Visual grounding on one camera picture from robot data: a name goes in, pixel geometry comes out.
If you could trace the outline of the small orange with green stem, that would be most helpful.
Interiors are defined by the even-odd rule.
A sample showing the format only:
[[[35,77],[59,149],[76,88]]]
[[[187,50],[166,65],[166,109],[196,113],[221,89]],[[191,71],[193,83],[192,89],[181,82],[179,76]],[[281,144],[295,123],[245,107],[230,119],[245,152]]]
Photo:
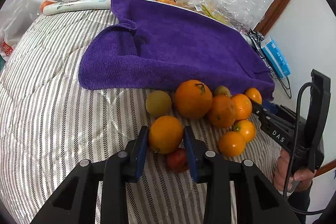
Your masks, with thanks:
[[[249,120],[240,120],[234,124],[234,131],[240,133],[246,143],[251,142],[256,137],[256,127]]]

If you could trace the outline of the small kumquat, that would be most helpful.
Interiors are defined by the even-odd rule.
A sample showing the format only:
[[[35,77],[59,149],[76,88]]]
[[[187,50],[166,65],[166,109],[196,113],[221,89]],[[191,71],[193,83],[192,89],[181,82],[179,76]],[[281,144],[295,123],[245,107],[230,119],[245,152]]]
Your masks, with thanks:
[[[247,96],[250,100],[253,100],[257,102],[258,104],[262,104],[262,96],[260,92],[256,88],[248,88],[245,92],[244,95]]]

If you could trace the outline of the shiny mandarin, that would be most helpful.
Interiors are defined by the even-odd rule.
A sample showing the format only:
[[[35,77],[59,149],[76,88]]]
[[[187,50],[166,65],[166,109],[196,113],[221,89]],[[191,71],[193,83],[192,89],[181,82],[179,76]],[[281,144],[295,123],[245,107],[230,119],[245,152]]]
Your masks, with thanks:
[[[252,103],[244,94],[236,94],[231,97],[231,100],[236,107],[236,120],[245,120],[252,114]]]

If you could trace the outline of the small red fruit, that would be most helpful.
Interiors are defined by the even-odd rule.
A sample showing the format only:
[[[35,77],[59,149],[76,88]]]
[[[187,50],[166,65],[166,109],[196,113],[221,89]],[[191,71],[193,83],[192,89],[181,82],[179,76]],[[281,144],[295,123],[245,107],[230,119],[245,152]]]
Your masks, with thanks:
[[[167,165],[175,173],[182,173],[189,169],[186,150],[178,148],[167,155]]]

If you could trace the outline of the small round orange front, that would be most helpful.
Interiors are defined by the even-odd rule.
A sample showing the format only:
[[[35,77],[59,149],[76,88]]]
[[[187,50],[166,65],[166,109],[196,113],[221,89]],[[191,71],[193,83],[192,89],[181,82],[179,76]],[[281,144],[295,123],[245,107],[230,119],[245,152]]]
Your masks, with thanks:
[[[218,142],[219,150],[226,157],[235,157],[244,152],[246,142],[239,132],[226,132]]]

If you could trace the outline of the dull orange mandarin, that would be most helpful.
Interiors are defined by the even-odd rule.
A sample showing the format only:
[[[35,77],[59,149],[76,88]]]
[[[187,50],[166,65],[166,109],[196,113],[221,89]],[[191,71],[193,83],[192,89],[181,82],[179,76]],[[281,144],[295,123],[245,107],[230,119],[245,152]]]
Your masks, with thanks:
[[[217,128],[231,127],[236,121],[236,107],[233,100],[224,94],[215,96],[207,116],[210,123]]]

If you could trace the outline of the small green fruit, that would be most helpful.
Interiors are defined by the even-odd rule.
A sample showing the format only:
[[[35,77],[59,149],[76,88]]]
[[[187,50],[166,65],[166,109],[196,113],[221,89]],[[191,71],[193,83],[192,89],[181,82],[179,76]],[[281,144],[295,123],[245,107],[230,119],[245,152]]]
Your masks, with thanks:
[[[231,98],[231,92],[230,90],[223,86],[223,85],[220,85],[220,86],[217,86],[215,91],[214,91],[214,96],[218,96],[218,95],[225,95],[227,96],[228,98]]]

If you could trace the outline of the large orange with stem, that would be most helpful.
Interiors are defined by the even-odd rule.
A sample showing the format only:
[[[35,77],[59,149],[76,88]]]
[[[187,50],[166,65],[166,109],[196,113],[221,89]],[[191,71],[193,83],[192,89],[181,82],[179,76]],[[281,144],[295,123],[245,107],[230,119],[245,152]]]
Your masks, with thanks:
[[[213,95],[207,85],[198,80],[188,80],[179,85],[173,95],[177,112],[189,119],[201,119],[210,110]]]

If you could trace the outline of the yellow-green round fruit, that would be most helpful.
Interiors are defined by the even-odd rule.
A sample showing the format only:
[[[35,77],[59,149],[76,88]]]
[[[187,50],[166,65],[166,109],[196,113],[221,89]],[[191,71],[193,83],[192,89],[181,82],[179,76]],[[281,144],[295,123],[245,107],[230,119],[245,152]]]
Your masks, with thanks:
[[[171,105],[170,96],[161,90],[149,93],[146,99],[146,110],[155,118],[167,115],[171,110]]]

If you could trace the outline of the blue tissue pack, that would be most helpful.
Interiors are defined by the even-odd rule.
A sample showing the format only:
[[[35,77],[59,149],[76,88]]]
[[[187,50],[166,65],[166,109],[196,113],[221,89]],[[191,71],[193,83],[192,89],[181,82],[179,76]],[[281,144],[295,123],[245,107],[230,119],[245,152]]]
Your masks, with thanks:
[[[277,43],[270,36],[261,42],[261,50],[280,79],[285,79],[290,75],[290,67],[287,60]]]

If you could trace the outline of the striped quilt mattress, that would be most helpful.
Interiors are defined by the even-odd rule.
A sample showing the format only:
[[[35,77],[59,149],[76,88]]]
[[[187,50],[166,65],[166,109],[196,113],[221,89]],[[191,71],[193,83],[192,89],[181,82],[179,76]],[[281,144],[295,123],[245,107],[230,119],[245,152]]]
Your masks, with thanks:
[[[79,85],[82,55],[104,28],[109,10],[39,16],[1,72],[1,201],[16,223],[30,223],[82,159],[108,159],[154,121],[145,101],[152,90],[86,90]],[[257,134],[244,152],[272,181],[280,146],[249,118]],[[137,184],[126,184],[130,223],[202,223],[206,186],[189,171],[172,173],[164,156],[147,152]]]

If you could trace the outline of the purple towel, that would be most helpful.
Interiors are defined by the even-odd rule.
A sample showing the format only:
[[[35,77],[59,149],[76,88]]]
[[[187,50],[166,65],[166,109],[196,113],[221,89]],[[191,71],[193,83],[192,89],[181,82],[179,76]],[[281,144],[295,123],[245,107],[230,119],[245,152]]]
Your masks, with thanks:
[[[90,90],[175,90],[187,80],[231,93],[256,88],[269,100],[269,69],[236,30],[196,12],[144,0],[111,0],[118,23],[102,30],[81,58]]]

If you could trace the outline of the white tube roll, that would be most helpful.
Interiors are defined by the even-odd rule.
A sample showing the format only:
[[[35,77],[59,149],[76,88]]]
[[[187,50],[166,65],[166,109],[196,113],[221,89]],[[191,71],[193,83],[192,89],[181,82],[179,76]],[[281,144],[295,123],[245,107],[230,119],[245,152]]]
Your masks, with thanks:
[[[63,12],[84,10],[109,10],[111,0],[78,0],[67,3],[55,3],[43,8],[43,15],[55,15]]]

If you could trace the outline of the white plastic bag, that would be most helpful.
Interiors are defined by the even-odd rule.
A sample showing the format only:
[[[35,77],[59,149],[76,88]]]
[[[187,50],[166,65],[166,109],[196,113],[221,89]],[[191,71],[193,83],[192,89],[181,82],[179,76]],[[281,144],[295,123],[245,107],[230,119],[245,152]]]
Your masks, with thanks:
[[[1,57],[5,61],[38,15],[38,7],[29,0],[5,1],[1,8]]]

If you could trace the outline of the brown wooden door frame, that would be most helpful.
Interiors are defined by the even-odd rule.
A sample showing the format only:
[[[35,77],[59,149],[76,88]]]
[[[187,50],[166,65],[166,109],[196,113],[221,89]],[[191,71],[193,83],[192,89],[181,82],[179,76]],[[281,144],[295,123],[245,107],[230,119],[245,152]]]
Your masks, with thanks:
[[[290,0],[273,0],[265,12],[264,19],[253,29],[254,32],[258,31],[262,35],[266,35],[276,23],[289,2]]]

